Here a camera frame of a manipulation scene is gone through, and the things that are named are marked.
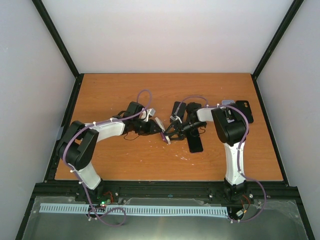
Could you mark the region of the purple-edged black smartphone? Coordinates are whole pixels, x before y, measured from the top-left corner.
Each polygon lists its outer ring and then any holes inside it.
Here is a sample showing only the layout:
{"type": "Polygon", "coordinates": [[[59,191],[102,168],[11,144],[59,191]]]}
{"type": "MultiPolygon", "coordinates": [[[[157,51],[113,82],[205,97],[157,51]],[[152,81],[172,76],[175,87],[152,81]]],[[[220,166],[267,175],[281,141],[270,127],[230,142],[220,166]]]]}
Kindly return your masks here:
{"type": "Polygon", "coordinates": [[[170,141],[169,138],[165,135],[165,132],[160,132],[160,135],[161,135],[162,140],[163,140],[166,144],[168,144],[168,145],[171,144],[171,141],[170,141]]]}

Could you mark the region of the blue-edged black smartphone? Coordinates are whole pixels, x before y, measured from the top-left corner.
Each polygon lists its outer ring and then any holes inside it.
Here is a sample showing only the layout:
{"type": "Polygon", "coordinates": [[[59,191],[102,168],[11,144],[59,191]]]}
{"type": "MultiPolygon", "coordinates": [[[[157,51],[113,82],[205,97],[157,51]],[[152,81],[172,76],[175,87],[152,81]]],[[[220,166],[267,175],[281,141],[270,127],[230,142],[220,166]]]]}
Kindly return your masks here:
{"type": "Polygon", "coordinates": [[[185,102],[175,101],[172,109],[172,116],[178,116],[181,120],[184,119],[187,104],[185,102]]]}

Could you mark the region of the lilac phone case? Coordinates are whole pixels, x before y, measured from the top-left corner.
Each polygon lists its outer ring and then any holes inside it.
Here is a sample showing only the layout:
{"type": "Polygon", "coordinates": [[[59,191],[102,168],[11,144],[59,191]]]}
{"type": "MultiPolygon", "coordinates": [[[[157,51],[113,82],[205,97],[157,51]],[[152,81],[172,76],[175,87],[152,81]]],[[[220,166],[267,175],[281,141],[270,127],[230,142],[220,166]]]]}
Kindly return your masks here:
{"type": "Polygon", "coordinates": [[[225,100],[221,101],[222,105],[229,105],[229,104],[234,104],[234,103],[235,103],[234,100],[228,100],[228,99],[225,99],[225,100]]]}

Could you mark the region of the black phone case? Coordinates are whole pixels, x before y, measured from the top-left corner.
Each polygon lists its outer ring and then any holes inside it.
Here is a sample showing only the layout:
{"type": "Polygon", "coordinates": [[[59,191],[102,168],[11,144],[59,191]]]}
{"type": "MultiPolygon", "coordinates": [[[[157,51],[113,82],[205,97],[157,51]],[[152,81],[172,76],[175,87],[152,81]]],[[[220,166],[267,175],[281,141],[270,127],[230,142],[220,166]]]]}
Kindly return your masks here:
{"type": "Polygon", "coordinates": [[[237,105],[238,109],[246,116],[248,123],[252,124],[254,122],[254,118],[250,103],[247,100],[237,100],[235,104],[237,105]]]}

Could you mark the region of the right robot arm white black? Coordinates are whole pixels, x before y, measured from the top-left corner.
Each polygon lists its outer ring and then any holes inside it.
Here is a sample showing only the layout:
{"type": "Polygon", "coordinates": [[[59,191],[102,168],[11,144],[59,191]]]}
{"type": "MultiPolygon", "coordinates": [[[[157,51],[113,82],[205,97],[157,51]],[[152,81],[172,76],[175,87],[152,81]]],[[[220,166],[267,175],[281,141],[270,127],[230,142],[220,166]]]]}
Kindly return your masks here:
{"type": "Polygon", "coordinates": [[[161,137],[167,144],[187,140],[191,153],[202,152],[200,128],[213,122],[218,139],[223,143],[226,156],[224,197],[235,202],[246,191],[244,177],[244,146],[249,132],[249,122],[235,102],[215,107],[203,107],[200,103],[176,102],[170,116],[170,125],[163,129],[161,137]]]}

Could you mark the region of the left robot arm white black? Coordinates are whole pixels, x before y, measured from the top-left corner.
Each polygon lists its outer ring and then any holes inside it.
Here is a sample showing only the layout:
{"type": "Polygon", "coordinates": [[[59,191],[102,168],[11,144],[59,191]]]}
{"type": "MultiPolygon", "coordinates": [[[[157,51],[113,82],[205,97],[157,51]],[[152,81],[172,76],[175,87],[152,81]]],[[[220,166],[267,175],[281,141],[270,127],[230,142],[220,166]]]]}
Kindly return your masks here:
{"type": "Polygon", "coordinates": [[[135,132],[139,136],[149,136],[165,131],[162,121],[152,118],[155,109],[147,109],[138,102],[130,102],[127,109],[108,120],[93,123],[73,121],[60,139],[56,154],[74,173],[79,184],[87,187],[86,195],[92,201],[103,198],[104,188],[101,177],[96,173],[92,158],[96,144],[102,140],[135,132]]]}

